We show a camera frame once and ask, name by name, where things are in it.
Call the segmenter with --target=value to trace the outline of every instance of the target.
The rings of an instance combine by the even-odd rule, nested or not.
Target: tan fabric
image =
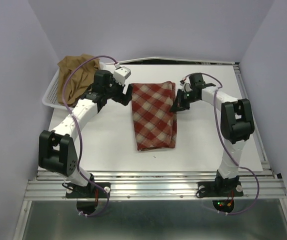
[[[67,78],[80,64],[91,58],[93,58],[93,56],[87,54],[82,54],[80,56],[65,56],[64,59],[58,63],[58,103],[63,104],[63,88]],[[94,82],[95,72],[99,69],[99,59],[95,59],[86,63],[72,76],[64,93],[64,99],[69,106],[74,106],[77,103],[79,97],[85,92],[89,85]]]

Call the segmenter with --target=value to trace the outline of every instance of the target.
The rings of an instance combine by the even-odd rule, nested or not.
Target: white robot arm
[[[220,131],[228,151],[228,153],[223,151],[222,161],[215,180],[198,183],[204,190],[199,192],[197,197],[227,197],[231,191],[234,192],[235,197],[241,197],[243,192],[236,191],[236,187],[241,185],[239,182],[239,163],[246,141],[255,130],[250,101],[237,99],[218,91],[218,87],[213,83],[205,83],[202,73],[191,74],[189,81],[190,83],[181,81],[182,89],[177,91],[176,100],[170,111],[189,110],[190,103],[200,100],[211,105],[215,104],[221,112]]]
[[[131,71],[126,67],[118,67],[114,73],[107,70],[97,70],[94,74],[93,84],[80,97],[72,115],[77,119],[80,131],[87,122],[106,105],[108,99],[126,106],[132,99],[132,85],[123,94],[125,80]],[[93,181],[94,176],[83,170],[77,169],[78,157],[74,141],[78,136],[76,123],[69,114],[58,126],[51,131],[44,130],[39,136],[39,159],[41,168],[55,172],[80,187],[93,187],[81,176],[81,173]]]

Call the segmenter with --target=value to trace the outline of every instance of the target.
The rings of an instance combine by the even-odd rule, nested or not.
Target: plastic laundry basket
[[[106,65],[103,62],[100,62],[100,69],[105,69]],[[66,109],[65,106],[61,105],[57,101],[57,89],[58,89],[58,78],[59,78],[59,68],[55,72],[45,94],[42,97],[42,103],[46,106],[55,108],[55,109]]]

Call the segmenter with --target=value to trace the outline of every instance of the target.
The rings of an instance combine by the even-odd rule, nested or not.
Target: white work surface
[[[223,91],[241,98],[241,92],[232,66],[227,65],[124,65],[131,70],[127,83],[163,83],[172,81],[176,88],[187,74],[203,72],[219,79]],[[106,69],[114,70],[107,65]],[[206,83],[215,83],[204,76]],[[53,111],[49,129],[67,116],[61,109]],[[131,102],[123,106],[108,100],[100,113],[93,117],[82,130],[83,153],[81,167],[87,171],[216,171],[221,163],[223,147],[220,144],[213,106],[198,101],[190,110],[177,114],[177,140],[174,149],[158,149],[138,152],[132,119]],[[79,155],[79,139],[75,141]],[[262,171],[260,149],[253,135],[247,141],[241,166]]]

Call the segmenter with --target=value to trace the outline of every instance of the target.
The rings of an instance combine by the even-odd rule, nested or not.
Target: lavender wall
[[[275,0],[241,73],[269,162],[287,188],[287,0]]]
[[[12,239],[38,135],[50,108],[41,98],[58,58],[27,0],[0,0],[0,239]]]
[[[28,0],[60,59],[240,61],[273,0]]]

